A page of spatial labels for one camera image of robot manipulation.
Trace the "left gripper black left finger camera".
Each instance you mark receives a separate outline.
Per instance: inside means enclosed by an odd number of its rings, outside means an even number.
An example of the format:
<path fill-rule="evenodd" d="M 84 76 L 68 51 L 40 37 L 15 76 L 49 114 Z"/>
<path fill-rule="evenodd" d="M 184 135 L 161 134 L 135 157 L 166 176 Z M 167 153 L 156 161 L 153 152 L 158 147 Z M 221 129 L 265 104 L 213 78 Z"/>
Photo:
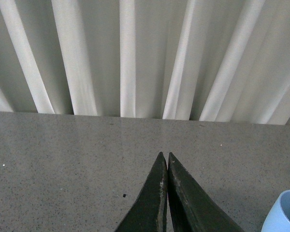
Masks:
<path fill-rule="evenodd" d="M 168 170 L 159 152 L 131 209 L 117 232 L 165 232 L 167 227 Z"/>

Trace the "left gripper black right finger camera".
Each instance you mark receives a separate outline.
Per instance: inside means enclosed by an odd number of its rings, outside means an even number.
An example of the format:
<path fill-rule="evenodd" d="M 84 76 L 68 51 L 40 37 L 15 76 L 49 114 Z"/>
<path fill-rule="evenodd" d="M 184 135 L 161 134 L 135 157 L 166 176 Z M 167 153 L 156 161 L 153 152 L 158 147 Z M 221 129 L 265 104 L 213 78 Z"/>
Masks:
<path fill-rule="evenodd" d="M 168 199 L 175 232 L 242 232 L 173 153 L 168 160 Z"/>

